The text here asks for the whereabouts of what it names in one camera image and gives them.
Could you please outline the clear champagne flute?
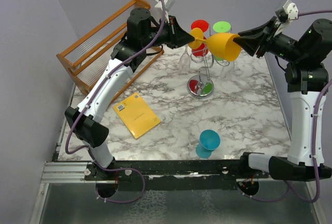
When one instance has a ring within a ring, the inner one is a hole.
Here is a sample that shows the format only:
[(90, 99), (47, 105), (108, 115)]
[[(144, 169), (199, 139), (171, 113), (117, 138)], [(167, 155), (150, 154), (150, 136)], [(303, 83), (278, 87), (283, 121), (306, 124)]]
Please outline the clear champagne flute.
[(234, 62), (222, 60), (220, 62), (220, 65), (221, 65), (221, 73), (220, 73), (221, 79), (230, 78), (234, 72)]
[(188, 53), (188, 45), (185, 46), (184, 53), (180, 57), (178, 68), (181, 72), (189, 72), (190, 70), (190, 56)]

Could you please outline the red plastic wine glass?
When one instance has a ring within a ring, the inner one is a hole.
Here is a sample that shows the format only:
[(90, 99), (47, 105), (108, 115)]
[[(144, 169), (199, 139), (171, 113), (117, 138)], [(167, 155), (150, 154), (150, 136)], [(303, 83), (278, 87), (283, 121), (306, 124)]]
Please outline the red plastic wine glass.
[[(191, 24), (191, 29), (199, 28), (202, 30), (203, 33), (208, 31), (210, 29), (210, 25), (208, 24), (207, 21), (199, 19), (195, 20)], [(198, 48), (192, 49), (192, 54), (196, 57), (202, 57), (208, 53), (208, 50), (206, 49), (205, 43), (202, 43)]]

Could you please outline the orange plastic wine glass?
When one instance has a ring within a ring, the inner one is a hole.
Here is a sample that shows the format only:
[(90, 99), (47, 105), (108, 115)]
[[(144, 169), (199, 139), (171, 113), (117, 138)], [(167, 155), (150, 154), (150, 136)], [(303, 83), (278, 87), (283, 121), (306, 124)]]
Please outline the orange plastic wine glass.
[(234, 42), (235, 38), (240, 37), (238, 34), (216, 33), (204, 39), (203, 31), (200, 28), (194, 28), (190, 35), (194, 38), (194, 41), (188, 44), (191, 49), (198, 49), (204, 43), (212, 55), (223, 60), (232, 62), (241, 52), (240, 45)]

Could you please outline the green plastic wine glass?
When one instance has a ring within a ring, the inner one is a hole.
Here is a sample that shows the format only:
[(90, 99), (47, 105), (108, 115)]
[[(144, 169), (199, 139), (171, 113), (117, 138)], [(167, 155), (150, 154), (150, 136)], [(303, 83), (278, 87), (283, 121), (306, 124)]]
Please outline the green plastic wine glass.
[(219, 33), (230, 33), (232, 30), (231, 24), (227, 21), (218, 21), (213, 24), (213, 33), (219, 34)]

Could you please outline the blue plastic wine glass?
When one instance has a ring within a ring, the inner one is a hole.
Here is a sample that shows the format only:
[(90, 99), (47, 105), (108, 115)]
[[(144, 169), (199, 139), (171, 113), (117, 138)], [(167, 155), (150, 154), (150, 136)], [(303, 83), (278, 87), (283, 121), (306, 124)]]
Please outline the blue plastic wine glass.
[(199, 143), (196, 146), (196, 154), (199, 158), (207, 159), (212, 152), (220, 145), (220, 136), (213, 130), (204, 130), (199, 137)]

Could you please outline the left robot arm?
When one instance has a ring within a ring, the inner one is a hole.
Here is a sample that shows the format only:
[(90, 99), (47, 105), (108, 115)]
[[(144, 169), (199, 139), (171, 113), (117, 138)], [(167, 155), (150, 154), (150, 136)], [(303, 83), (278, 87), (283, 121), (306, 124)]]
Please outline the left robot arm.
[(179, 26), (175, 16), (157, 22), (148, 9), (133, 9), (127, 19), (127, 31), (113, 48), (96, 85), (76, 108), (66, 109), (64, 114), (71, 132), (87, 146), (92, 159), (99, 164), (96, 173), (102, 179), (112, 178), (115, 172), (111, 164), (114, 157), (106, 144), (109, 129), (101, 125), (111, 100), (147, 57), (148, 48), (166, 45), (175, 49), (193, 40), (194, 37)]

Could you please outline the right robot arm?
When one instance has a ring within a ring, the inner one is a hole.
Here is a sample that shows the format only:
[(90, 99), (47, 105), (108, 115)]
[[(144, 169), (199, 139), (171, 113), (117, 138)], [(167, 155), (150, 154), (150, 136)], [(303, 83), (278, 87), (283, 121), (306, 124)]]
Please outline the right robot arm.
[(321, 147), (323, 89), (329, 75), (323, 60), (331, 52), (331, 21), (317, 19), (300, 40), (278, 33), (277, 17), (251, 30), (239, 33), (234, 42), (250, 56), (266, 52), (288, 62), (285, 70), (287, 91), (292, 105), (291, 143), (286, 158), (245, 152), (239, 174), (250, 178), (257, 170), (276, 180), (313, 181), (331, 178), (324, 165)]

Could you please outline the chrome wine glass rack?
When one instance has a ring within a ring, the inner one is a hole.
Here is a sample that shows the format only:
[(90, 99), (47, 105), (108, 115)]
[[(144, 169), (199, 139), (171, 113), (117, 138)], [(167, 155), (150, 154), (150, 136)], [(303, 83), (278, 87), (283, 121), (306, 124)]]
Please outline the chrome wine glass rack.
[(204, 99), (213, 94), (214, 83), (210, 77), (210, 68), (214, 63), (220, 66), (222, 60), (223, 59), (212, 55), (209, 50), (206, 55), (202, 56), (204, 66), (200, 67), (198, 75), (191, 77), (187, 83), (187, 89), (190, 95), (198, 99)]

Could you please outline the wooden shelf rack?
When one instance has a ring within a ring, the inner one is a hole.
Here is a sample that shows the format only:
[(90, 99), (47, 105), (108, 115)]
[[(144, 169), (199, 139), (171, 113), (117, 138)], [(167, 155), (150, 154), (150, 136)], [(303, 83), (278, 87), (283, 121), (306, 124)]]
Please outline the wooden shelf rack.
[(131, 0), (91, 31), (74, 42), (57, 58), (77, 89), (86, 96), (106, 69), (110, 54), (127, 30), (126, 14), (134, 8), (150, 9), (145, 0)]

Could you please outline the yellow book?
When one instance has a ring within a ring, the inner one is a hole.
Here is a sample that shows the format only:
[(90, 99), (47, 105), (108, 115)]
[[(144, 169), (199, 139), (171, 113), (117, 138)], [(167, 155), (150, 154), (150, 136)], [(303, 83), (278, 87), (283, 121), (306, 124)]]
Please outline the yellow book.
[(136, 139), (161, 122), (138, 93), (116, 104), (113, 109)]

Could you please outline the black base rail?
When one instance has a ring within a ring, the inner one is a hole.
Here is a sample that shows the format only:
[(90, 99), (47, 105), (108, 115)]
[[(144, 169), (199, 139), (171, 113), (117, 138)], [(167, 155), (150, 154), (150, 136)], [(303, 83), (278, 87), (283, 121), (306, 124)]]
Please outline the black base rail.
[(86, 172), (85, 181), (120, 191), (236, 190), (239, 181), (268, 177), (242, 168), (239, 159), (116, 161), (109, 171), (88, 163)]

